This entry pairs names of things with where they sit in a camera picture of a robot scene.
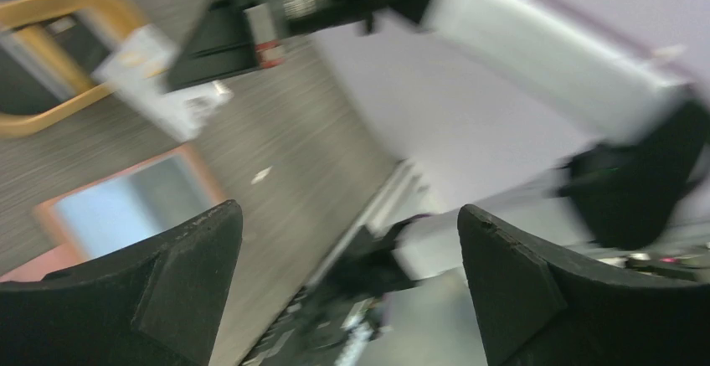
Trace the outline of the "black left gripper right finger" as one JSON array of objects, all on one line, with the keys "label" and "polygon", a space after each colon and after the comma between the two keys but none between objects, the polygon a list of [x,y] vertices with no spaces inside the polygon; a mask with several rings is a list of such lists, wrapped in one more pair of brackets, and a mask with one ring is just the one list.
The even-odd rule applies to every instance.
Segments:
[{"label": "black left gripper right finger", "polygon": [[708,285],[605,264],[471,204],[457,229],[490,365],[708,364]]}]

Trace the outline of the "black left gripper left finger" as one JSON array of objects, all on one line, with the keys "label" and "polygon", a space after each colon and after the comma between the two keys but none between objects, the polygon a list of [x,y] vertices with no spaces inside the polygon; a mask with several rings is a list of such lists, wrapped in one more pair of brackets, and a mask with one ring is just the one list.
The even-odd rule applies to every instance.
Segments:
[{"label": "black left gripper left finger", "polygon": [[206,365],[242,242],[227,200],[108,255],[1,285],[4,365]]}]

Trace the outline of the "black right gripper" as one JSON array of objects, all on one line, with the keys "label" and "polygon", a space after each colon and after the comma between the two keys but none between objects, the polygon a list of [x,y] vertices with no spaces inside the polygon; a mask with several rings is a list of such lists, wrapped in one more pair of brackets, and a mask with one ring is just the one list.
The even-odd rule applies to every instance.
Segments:
[{"label": "black right gripper", "polygon": [[393,0],[230,0],[211,3],[166,75],[169,90],[181,90],[259,68],[255,42],[244,14],[265,5],[275,36],[289,38],[363,22],[374,29],[374,13]]}]

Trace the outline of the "oval wooden card tray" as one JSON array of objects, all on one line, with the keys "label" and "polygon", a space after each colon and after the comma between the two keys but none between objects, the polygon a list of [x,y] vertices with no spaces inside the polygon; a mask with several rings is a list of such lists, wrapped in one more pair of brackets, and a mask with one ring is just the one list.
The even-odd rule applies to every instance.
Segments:
[{"label": "oval wooden card tray", "polygon": [[25,137],[52,126],[108,96],[111,91],[94,79],[49,40],[35,24],[46,19],[77,13],[89,20],[91,28],[110,46],[109,55],[135,29],[148,23],[144,12],[132,0],[9,0],[1,3],[1,32],[24,26],[23,42],[49,63],[52,70],[82,92],[53,109],[34,116],[15,116],[1,112],[1,136]]}]

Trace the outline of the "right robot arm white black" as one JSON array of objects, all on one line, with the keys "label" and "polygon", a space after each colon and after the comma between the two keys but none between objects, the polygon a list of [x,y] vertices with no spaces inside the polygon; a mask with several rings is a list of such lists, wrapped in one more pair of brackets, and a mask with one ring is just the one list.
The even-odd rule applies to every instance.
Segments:
[{"label": "right robot arm white black", "polygon": [[601,140],[480,206],[519,229],[596,259],[671,255],[709,240],[690,215],[709,179],[709,109],[691,79],[575,20],[549,0],[209,0],[167,72],[171,90],[262,70],[281,39],[349,23],[374,29],[388,8]]}]

